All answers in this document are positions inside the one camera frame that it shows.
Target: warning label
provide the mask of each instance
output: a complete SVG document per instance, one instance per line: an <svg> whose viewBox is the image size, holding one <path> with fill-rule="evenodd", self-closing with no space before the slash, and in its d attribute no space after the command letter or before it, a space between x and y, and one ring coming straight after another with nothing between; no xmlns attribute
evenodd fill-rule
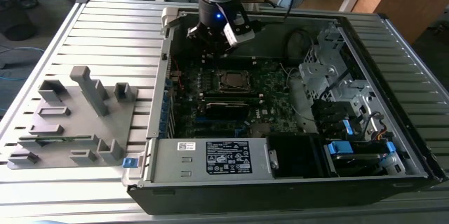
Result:
<svg viewBox="0 0 449 224"><path fill-rule="evenodd" d="M208 141L205 155L210 175L253 173L246 141Z"/></svg>

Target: floor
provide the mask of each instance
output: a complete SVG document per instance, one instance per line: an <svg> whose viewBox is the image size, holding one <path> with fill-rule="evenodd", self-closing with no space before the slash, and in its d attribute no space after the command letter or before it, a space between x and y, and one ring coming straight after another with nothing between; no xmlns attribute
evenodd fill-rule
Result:
<svg viewBox="0 0 449 224"><path fill-rule="evenodd" d="M0 52L4 49L3 45L8 47L37 47L45 49L76 0L37 1L39 6L28 10L31 21L37 27L37 34L21 42L12 42L0 34ZM194 2L196 0L169 1ZM0 54L0 62L7 63L4 69L0 69L0 77L27 78L39 59L40 52L33 50L12 50ZM8 109L24 81L0 79L0 117L5 113L4 109Z"/></svg>
<svg viewBox="0 0 449 224"><path fill-rule="evenodd" d="M169 1L196 2L196 0ZM39 0L39 2L39 7L28 10L31 20L39 30L36 36L21 42L12 42L0 34L0 45L47 48L75 0ZM437 36L433 35L432 31L426 31L413 46L446 88L449 88L449 71L446 70L449 64L448 41L449 31L441 32ZM7 63L7 67L0 69L0 77L8 78L25 78L40 58L40 53L32 50L13 50L0 55L0 60ZM23 83L24 80L0 79L0 116L4 114L3 109L9 107Z"/></svg>

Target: aluminum extrusion table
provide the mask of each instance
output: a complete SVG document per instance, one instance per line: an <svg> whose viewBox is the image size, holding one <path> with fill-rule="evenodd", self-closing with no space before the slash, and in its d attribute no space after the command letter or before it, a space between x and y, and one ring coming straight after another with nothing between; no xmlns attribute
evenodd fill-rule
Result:
<svg viewBox="0 0 449 224"><path fill-rule="evenodd" d="M397 195L365 207L269 211L221 215L149 216L121 184L121 167L9 170L8 154L25 132L44 79L69 82L73 65L86 65L104 85L128 82L138 87L126 153L144 150L153 96L154 70L161 54L161 12L166 6L194 4L121 0L88 0L75 4L45 54L0 122L0 222L53 220L68 223L105 222L237 222L332 218L332 222L378 223L406 213L412 220L446 218L449 187ZM405 43L388 19L374 14L298 11L341 15L350 21L400 102L409 113L444 169L449 169L449 95Z"/></svg>

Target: motherboard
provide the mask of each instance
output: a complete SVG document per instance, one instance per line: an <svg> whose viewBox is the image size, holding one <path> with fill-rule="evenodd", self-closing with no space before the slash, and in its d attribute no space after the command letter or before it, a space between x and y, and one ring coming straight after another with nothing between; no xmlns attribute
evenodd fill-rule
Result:
<svg viewBox="0 0 449 224"><path fill-rule="evenodd" d="M176 138L258 138L301 131L280 62L172 58Z"/></svg>

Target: blue latch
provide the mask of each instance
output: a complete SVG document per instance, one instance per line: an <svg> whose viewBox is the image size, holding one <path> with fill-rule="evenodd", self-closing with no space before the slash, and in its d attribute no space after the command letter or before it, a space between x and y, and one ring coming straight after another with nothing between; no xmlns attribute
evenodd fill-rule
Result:
<svg viewBox="0 0 449 224"><path fill-rule="evenodd" d="M393 142L389 141L386 143L386 147L388 147L388 150L390 151L390 153L396 152L396 146L394 146Z"/></svg>
<svg viewBox="0 0 449 224"><path fill-rule="evenodd" d="M132 157L124 158L124 163L121 164L124 168L138 168L138 159Z"/></svg>
<svg viewBox="0 0 449 224"><path fill-rule="evenodd" d="M166 121L168 120L168 112L162 111L161 112L161 121Z"/></svg>
<svg viewBox="0 0 449 224"><path fill-rule="evenodd" d="M353 131L352 131L352 127L350 127L350 124L349 124L349 120L342 120L342 124L346 127L348 135L353 135Z"/></svg>
<svg viewBox="0 0 449 224"><path fill-rule="evenodd" d="M330 154L353 154L350 143L348 141L333 141L328 144Z"/></svg>
<svg viewBox="0 0 449 224"><path fill-rule="evenodd" d="M170 79L165 79L165 90L169 90L173 87L173 81Z"/></svg>
<svg viewBox="0 0 449 224"><path fill-rule="evenodd" d="M165 102L165 103L169 102L169 96L166 94L162 96L162 102Z"/></svg>

